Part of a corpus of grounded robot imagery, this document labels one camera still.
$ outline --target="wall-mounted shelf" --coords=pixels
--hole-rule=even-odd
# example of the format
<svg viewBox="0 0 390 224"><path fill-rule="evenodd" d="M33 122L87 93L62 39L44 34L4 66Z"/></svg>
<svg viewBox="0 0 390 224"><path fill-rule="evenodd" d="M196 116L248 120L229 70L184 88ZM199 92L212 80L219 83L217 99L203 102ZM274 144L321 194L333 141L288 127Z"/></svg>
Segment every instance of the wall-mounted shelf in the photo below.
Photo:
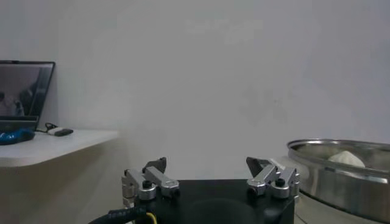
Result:
<svg viewBox="0 0 390 224"><path fill-rule="evenodd" d="M37 133L31 141L0 145L0 167L28 166L76 152L115 139L117 131L75 130L73 134L56 137Z"/></svg>

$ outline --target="computer mouse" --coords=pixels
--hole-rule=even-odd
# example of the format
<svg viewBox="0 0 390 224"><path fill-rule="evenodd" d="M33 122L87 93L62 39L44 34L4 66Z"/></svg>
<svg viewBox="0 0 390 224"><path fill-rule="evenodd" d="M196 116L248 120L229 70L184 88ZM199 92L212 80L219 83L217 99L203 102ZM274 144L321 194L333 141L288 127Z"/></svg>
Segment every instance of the computer mouse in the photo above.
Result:
<svg viewBox="0 0 390 224"><path fill-rule="evenodd" d="M21 128L17 131L0 133L0 145L12 145L19 142L31 140L35 137L35 132Z"/></svg>

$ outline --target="yellow wire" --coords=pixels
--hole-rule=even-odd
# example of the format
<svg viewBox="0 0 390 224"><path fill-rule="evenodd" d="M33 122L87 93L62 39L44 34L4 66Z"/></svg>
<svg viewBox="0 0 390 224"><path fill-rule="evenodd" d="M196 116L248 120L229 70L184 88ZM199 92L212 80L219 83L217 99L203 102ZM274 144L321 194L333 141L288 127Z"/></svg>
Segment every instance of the yellow wire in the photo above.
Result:
<svg viewBox="0 0 390 224"><path fill-rule="evenodd" d="M147 212L146 215L153 220L153 224L157 224L156 216L153 213Z"/></svg>

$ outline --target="cable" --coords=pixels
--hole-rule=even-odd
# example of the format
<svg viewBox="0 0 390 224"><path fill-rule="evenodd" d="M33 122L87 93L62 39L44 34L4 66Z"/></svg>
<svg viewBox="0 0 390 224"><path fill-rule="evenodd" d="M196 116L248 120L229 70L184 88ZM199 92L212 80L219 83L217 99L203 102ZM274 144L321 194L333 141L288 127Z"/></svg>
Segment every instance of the cable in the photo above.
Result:
<svg viewBox="0 0 390 224"><path fill-rule="evenodd" d="M120 224L128 223L140 217L144 217L147 214L144 208L129 208L111 210L108 214L99 217L89 224Z"/></svg>
<svg viewBox="0 0 390 224"><path fill-rule="evenodd" d="M153 224L157 224L157 218L153 213L147 212L146 215L153 220Z"/></svg>
<svg viewBox="0 0 390 224"><path fill-rule="evenodd" d="M46 131L40 130L40 129L36 129L35 131L42 132L42 133L47 133L49 130L58 127L55 124L52 124L52 123L49 123L49 122L45 123L44 126L46 127Z"/></svg>

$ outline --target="black cable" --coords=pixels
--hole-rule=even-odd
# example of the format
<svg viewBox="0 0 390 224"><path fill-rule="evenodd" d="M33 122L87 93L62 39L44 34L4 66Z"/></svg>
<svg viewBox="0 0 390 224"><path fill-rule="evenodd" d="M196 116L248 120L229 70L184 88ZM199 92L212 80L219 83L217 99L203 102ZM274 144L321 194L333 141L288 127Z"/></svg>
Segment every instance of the black cable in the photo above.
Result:
<svg viewBox="0 0 390 224"><path fill-rule="evenodd" d="M57 128L58 127L55 124L50 123L50 122L45 123L44 126L46 127L46 131L40 130L40 129L36 129L35 131L42 132L42 133L47 133L49 130L52 130L53 128Z"/></svg>
<svg viewBox="0 0 390 224"><path fill-rule="evenodd" d="M134 207L111 210L107 215L103 215L89 224L125 224L142 216L146 216L146 210L144 208Z"/></svg>

